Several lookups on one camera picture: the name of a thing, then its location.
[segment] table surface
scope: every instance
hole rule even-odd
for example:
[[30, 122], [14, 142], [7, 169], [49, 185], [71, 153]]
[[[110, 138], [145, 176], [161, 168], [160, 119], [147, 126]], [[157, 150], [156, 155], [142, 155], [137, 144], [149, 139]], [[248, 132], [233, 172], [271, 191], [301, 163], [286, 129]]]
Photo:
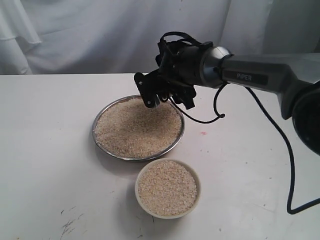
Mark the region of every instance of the table surface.
[[[215, 117], [214, 89], [197, 87], [201, 120]], [[287, 133], [296, 156], [293, 207], [320, 196], [320, 158], [281, 119], [277, 97], [256, 91]], [[189, 215], [153, 219], [138, 205], [135, 178], [145, 163], [105, 155], [91, 136], [98, 112], [138, 94], [132, 74], [0, 76], [1, 240], [318, 240], [320, 206], [286, 212], [290, 183], [284, 141], [254, 99], [228, 85], [226, 117], [186, 119], [166, 156], [191, 165], [202, 193]]]

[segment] stainless steel plate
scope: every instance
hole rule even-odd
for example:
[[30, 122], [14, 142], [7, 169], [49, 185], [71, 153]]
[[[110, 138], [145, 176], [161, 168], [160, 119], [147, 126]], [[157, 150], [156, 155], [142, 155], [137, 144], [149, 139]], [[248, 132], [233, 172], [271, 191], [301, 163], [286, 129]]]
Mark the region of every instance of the stainless steel plate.
[[154, 159], [157, 159], [159, 157], [161, 157], [162, 155], [166, 154], [167, 152], [169, 152], [171, 149], [173, 149], [177, 144], [178, 142], [180, 141], [180, 139], [182, 138], [183, 134], [184, 134], [184, 131], [185, 131], [185, 119], [184, 119], [184, 116], [181, 114], [180, 111], [178, 111], [171, 103], [171, 106], [176, 110], [176, 112], [179, 114], [180, 118], [181, 118], [181, 130], [180, 130], [180, 134], [179, 136], [177, 137], [177, 139], [170, 145], [168, 146], [165, 150], [155, 154], [155, 155], [152, 155], [152, 156], [148, 156], [148, 157], [139, 157], [139, 158], [133, 158], [133, 157], [123, 157], [123, 156], [118, 156], [112, 152], [110, 152], [109, 150], [105, 149], [100, 143], [97, 142], [97, 139], [96, 139], [96, 134], [95, 134], [95, 129], [96, 129], [96, 125], [97, 125], [97, 122], [100, 118], [100, 116], [106, 111], [108, 110], [109, 108], [111, 108], [112, 106], [116, 105], [116, 104], [119, 104], [119, 103], [123, 103], [123, 102], [126, 102], [126, 101], [129, 101], [131, 99], [135, 99], [135, 98], [139, 98], [141, 99], [141, 96], [140, 95], [133, 95], [133, 96], [126, 96], [126, 97], [123, 97], [123, 98], [120, 98], [112, 103], [110, 103], [109, 105], [107, 105], [104, 109], [102, 109], [99, 114], [95, 117], [95, 120], [93, 122], [93, 125], [92, 125], [92, 136], [93, 136], [93, 140], [95, 142], [95, 144], [102, 150], [104, 151], [106, 154], [109, 154], [117, 159], [121, 159], [121, 160], [125, 160], [125, 161], [130, 161], [130, 162], [142, 162], [142, 161], [148, 161], [148, 160], [154, 160]]

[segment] white curtain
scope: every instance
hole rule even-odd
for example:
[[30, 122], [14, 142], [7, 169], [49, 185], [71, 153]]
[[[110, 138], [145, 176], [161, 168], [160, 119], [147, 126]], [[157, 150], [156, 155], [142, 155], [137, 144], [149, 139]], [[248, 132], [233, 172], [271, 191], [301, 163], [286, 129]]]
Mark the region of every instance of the white curtain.
[[307, 53], [319, 0], [0, 0], [0, 74], [149, 72], [169, 31], [234, 54]]

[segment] black wire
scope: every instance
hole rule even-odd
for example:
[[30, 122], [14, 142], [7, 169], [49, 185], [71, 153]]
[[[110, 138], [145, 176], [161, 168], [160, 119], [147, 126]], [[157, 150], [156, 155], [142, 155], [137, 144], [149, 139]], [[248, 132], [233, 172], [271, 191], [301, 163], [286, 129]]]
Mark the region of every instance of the black wire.
[[201, 121], [201, 120], [198, 120], [198, 119], [195, 119], [193, 118], [192, 116], [190, 116], [189, 114], [187, 114], [186, 112], [184, 112], [180, 107], [177, 106], [177, 104], [171, 99], [171, 97], [169, 97], [169, 100], [170, 102], [181, 112], [183, 113], [187, 118], [197, 122], [197, 123], [200, 123], [200, 124], [211, 124], [215, 121], [217, 121], [218, 119], [223, 119], [226, 115], [224, 113], [220, 114], [217, 110], [217, 100], [218, 100], [218, 96], [219, 94], [221, 93], [222, 89], [224, 89], [224, 87], [226, 86], [227, 84], [224, 83], [219, 89], [218, 91], [216, 91], [216, 94], [214, 95], [214, 99], [213, 99], [213, 110], [215, 112], [215, 114], [217, 115], [217, 117], [215, 119], [212, 119], [210, 121]]
[[284, 133], [284, 131], [279, 127], [279, 125], [275, 122], [275, 120], [270, 116], [270, 114], [267, 112], [265, 107], [260, 102], [257, 95], [254, 93], [254, 91], [252, 91], [252, 89], [249, 87], [246, 87], [246, 89], [252, 95], [252, 97], [254, 98], [254, 100], [256, 101], [256, 103], [258, 104], [258, 106], [260, 107], [260, 109], [262, 110], [264, 115], [266, 116], [266, 118], [272, 123], [272, 125], [280, 133], [280, 135], [282, 136], [282, 138], [288, 148], [289, 158], [290, 158], [290, 168], [291, 168], [291, 180], [290, 180], [290, 189], [289, 189], [289, 194], [288, 194], [288, 200], [287, 200], [287, 204], [286, 204], [286, 211], [288, 212], [288, 214], [294, 215], [294, 214], [300, 213], [303, 210], [311, 208], [317, 204], [320, 204], [320, 198], [318, 198], [313, 201], [307, 202], [307, 203], [305, 203], [295, 209], [292, 209], [292, 199], [293, 199], [294, 191], [295, 191], [296, 168], [295, 168], [295, 156], [294, 156], [294, 152], [292, 150], [291, 144], [290, 144], [286, 134]]

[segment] rice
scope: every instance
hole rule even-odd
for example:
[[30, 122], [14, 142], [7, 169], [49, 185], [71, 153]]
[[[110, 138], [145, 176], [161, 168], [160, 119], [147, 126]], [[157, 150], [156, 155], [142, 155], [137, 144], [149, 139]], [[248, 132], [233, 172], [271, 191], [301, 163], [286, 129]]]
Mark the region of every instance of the rice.
[[141, 176], [138, 194], [152, 213], [175, 216], [193, 206], [197, 185], [184, 166], [166, 160], [155, 163]]
[[106, 110], [94, 133], [97, 143], [116, 156], [145, 158], [168, 148], [181, 128], [181, 117], [170, 103], [150, 109], [141, 98], [132, 98]]

